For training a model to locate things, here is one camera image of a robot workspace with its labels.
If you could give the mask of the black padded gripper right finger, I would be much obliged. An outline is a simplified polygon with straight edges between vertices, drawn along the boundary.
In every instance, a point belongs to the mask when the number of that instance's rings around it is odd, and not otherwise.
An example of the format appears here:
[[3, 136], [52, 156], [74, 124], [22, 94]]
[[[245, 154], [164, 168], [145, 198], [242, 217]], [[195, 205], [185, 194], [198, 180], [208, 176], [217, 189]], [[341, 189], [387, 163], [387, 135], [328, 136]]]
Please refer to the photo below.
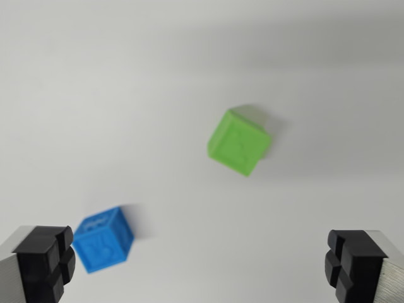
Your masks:
[[330, 230], [324, 259], [342, 303], [403, 302], [403, 253], [378, 230]]

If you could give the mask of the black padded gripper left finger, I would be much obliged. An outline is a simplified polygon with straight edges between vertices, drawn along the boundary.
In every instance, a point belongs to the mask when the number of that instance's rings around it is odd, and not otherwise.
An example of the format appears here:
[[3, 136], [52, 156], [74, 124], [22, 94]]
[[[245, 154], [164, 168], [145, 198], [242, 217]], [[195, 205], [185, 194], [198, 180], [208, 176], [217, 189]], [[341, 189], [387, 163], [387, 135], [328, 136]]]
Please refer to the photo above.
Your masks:
[[1, 302], [61, 300], [74, 275], [70, 226], [18, 227], [1, 244]]

